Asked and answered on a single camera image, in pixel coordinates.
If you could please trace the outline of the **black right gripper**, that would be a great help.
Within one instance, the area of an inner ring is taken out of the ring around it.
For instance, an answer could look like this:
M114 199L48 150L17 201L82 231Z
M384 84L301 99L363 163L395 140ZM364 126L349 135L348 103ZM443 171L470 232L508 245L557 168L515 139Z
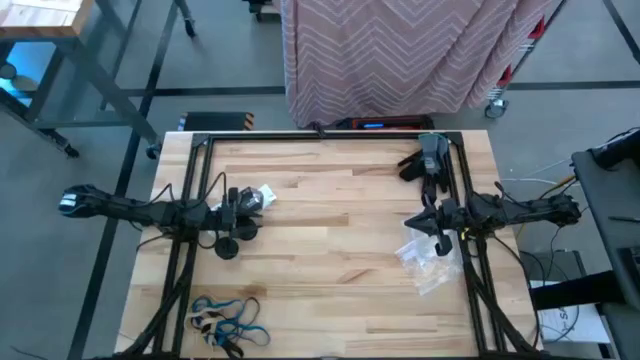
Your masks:
M423 222L435 217L436 225L433 222ZM465 228L465 209L459 207L455 199L444 199L437 210L432 206L424 207L421 212L407 219L405 225L428 236L436 234L438 238L438 243L435 245L436 253L438 256L446 256L453 249L453 244L444 231L458 231Z

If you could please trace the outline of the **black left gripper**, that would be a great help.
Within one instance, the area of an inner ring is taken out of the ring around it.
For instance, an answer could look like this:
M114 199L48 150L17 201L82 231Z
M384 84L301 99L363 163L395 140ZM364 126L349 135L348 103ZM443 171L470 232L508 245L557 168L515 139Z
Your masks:
M228 190L227 194L222 197L220 206L217 209L218 212L218 231L231 232L236 226L237 220L237 205L239 200L239 190L237 187L232 187ZM240 224L243 225L261 225L259 220L253 218L262 218L263 215L257 212L241 212Z

